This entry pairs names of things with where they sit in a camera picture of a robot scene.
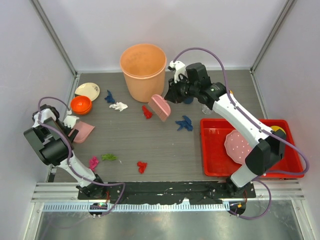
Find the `pink dustpan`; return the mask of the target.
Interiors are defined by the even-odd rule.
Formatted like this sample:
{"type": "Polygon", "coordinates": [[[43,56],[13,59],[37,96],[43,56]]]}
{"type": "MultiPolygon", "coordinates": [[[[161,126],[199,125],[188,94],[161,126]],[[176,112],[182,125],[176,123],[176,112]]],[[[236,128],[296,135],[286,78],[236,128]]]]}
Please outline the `pink dustpan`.
{"type": "Polygon", "coordinates": [[[77,144],[83,143],[94,129],[95,126],[85,123],[83,121],[79,121],[75,124],[73,128],[72,133],[75,133],[77,131],[73,142],[77,144]]]}

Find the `pink hand brush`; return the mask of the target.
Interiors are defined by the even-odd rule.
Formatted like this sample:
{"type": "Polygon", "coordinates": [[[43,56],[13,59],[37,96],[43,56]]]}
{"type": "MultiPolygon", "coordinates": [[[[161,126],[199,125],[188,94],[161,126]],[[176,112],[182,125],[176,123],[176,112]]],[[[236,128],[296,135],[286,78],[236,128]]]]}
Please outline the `pink hand brush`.
{"type": "Polygon", "coordinates": [[[169,104],[159,94],[154,94],[148,102],[148,105],[162,122],[165,122],[171,114],[171,108],[169,104]]]}

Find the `magenta paper scrap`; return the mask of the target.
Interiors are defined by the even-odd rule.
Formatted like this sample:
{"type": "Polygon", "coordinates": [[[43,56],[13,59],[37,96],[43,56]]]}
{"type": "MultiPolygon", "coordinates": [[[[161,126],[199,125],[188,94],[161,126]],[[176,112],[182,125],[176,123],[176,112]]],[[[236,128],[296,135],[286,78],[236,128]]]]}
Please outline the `magenta paper scrap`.
{"type": "Polygon", "coordinates": [[[89,168],[95,172],[96,170],[96,167],[98,166],[99,164],[99,160],[96,156],[93,156],[90,160],[89,160],[89,168]]]}

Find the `orange bowl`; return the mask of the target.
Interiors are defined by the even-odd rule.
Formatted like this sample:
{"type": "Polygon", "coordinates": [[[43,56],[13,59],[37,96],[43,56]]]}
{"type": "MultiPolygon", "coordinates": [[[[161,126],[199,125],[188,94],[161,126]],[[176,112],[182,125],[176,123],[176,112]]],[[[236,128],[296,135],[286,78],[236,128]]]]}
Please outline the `orange bowl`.
{"type": "Polygon", "coordinates": [[[77,115],[86,115],[92,109],[92,101],[87,96],[76,96],[70,103],[71,110],[77,115]]]}

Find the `green paper scrap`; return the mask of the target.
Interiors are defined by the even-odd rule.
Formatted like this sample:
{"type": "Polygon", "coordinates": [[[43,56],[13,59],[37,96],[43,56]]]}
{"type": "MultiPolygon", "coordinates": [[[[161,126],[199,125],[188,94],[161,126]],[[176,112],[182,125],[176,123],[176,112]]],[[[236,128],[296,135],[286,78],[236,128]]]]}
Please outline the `green paper scrap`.
{"type": "Polygon", "coordinates": [[[112,154],[112,153],[107,153],[107,154],[103,154],[103,155],[101,156],[101,159],[102,159],[103,161],[115,161],[115,160],[118,159],[118,157],[115,156],[115,155],[112,154]]]}

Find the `cream plate with black patch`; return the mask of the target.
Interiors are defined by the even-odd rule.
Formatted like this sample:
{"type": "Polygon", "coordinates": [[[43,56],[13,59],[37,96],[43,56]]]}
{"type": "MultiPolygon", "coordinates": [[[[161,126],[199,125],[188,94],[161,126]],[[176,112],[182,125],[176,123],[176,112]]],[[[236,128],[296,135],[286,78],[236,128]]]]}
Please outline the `cream plate with black patch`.
{"type": "Polygon", "coordinates": [[[93,82],[86,82],[77,87],[75,94],[88,97],[93,102],[100,95],[100,87],[93,82]]]}

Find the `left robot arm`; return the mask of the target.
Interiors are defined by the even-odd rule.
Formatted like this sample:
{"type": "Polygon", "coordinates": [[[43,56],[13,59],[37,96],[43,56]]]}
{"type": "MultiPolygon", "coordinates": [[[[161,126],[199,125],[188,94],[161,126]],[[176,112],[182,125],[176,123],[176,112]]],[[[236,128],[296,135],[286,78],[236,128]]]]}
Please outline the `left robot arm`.
{"type": "Polygon", "coordinates": [[[73,151],[72,143],[78,131],[65,125],[59,117],[55,107],[41,105],[40,111],[33,113],[33,125],[24,131],[24,137],[45,165],[63,169],[77,181],[80,199],[102,199],[107,192],[103,180],[73,151]]]}

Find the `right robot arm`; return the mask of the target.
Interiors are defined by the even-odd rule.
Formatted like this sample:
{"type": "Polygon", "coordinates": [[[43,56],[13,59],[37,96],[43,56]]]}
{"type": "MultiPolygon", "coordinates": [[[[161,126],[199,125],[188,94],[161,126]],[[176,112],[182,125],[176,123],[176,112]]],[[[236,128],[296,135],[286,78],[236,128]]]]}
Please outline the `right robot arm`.
{"type": "Polygon", "coordinates": [[[166,101],[178,104],[188,98],[196,98],[226,119],[252,148],[245,163],[226,179],[225,190],[230,197],[241,195],[248,183],[284,158],[286,134],[282,130],[272,130],[255,118],[237,102],[225,85],[212,83],[202,63],[185,65],[181,61],[171,61],[168,69],[174,72],[174,77],[168,81],[166,101]]]}

